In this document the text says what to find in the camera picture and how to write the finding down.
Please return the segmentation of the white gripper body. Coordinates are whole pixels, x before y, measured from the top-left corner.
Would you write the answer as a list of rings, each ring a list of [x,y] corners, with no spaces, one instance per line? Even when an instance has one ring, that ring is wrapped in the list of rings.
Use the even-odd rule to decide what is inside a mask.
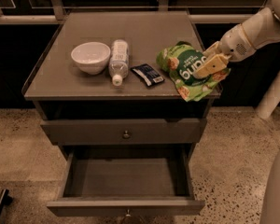
[[[253,44],[253,30],[250,25],[240,23],[221,37],[219,49],[230,57],[231,62],[240,62],[256,52]]]

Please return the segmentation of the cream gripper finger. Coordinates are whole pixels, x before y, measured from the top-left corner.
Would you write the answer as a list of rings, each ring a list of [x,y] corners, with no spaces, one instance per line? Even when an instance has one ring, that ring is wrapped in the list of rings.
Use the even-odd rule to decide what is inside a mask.
[[[225,69],[230,58],[230,55],[225,55],[223,53],[211,55],[201,66],[198,67],[193,75],[197,79],[202,79],[208,77],[209,75],[213,75],[214,73]]]
[[[213,57],[214,55],[216,54],[219,54],[220,53],[220,47],[219,47],[219,42],[215,42],[213,45],[211,45],[208,49],[206,49],[204,52],[203,52],[203,55],[206,57],[206,58],[211,58]]]

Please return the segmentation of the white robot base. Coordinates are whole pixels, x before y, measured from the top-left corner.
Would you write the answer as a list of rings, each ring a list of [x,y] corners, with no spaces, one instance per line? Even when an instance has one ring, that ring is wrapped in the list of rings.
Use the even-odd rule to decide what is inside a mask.
[[[259,224],[280,224],[280,150],[269,173]]]

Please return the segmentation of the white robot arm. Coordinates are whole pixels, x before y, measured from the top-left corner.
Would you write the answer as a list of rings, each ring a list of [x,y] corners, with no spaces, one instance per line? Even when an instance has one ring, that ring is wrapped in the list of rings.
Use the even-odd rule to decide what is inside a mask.
[[[280,0],[237,24],[210,46],[203,55],[206,60],[193,73],[195,78],[208,77],[227,67],[228,62],[240,62],[258,49],[280,42]]]

